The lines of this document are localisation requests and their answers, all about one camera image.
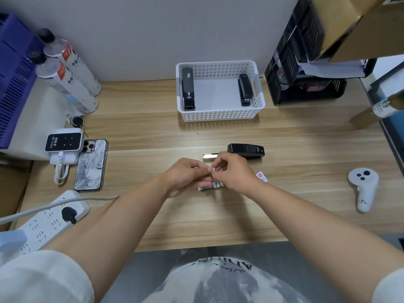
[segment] white plastic basket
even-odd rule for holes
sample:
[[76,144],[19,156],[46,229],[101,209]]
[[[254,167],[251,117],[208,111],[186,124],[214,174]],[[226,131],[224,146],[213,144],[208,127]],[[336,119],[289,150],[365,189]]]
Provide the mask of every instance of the white plastic basket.
[[[182,69],[194,71],[195,110],[184,109]],[[256,64],[252,60],[181,62],[177,72],[177,108],[184,122],[252,119],[265,107]],[[251,106],[241,106],[238,78],[247,74],[254,91]]]

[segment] black spray cap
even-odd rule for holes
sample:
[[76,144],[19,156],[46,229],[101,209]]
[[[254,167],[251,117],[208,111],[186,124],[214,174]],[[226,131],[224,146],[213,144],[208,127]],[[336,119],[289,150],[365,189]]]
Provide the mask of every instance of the black spray cap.
[[43,54],[43,52],[39,52],[38,50],[31,51],[28,56],[29,59],[37,65],[43,64],[47,60],[45,54]]
[[45,29],[45,28],[40,29],[38,31],[38,36],[46,44],[51,43],[55,40],[55,36],[53,35],[53,33],[49,29]]

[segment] white charging cable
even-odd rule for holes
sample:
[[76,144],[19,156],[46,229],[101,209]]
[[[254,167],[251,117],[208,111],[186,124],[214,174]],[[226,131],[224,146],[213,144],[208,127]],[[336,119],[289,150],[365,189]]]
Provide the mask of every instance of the white charging cable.
[[54,170],[53,181],[56,185],[62,185],[69,174],[69,165],[63,164],[64,152],[57,155],[57,163]]
[[80,198],[73,198],[73,199],[68,199],[63,202],[56,202],[56,203],[51,203],[45,206],[37,207],[36,209],[29,209],[26,210],[25,212],[17,213],[11,216],[3,217],[0,218],[0,225],[20,219],[21,217],[28,216],[30,214],[36,214],[38,212],[42,212],[43,210],[51,209],[53,207],[59,206],[61,204],[66,204],[70,202],[76,202],[76,201],[87,201],[87,200],[94,200],[94,201],[112,201],[115,199],[118,199],[119,196],[116,195],[115,197],[112,198],[95,198],[95,197],[80,197]]

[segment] phone case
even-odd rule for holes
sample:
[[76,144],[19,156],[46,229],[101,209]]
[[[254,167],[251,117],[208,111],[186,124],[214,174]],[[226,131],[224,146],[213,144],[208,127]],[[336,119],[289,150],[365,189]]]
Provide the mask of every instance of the phone case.
[[100,190],[104,183],[104,171],[108,153],[108,142],[96,139],[94,152],[80,153],[74,190]]

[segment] t-shirt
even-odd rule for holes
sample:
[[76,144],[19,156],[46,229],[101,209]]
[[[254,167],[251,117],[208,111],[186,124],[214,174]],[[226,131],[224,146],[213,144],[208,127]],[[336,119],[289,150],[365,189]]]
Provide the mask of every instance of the t-shirt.
[[[404,302],[404,268],[381,280],[372,303]],[[93,302],[86,272],[69,256],[43,250],[0,268],[4,302]],[[177,268],[144,303],[266,302],[308,303],[282,280],[246,261],[229,257],[199,259]]]

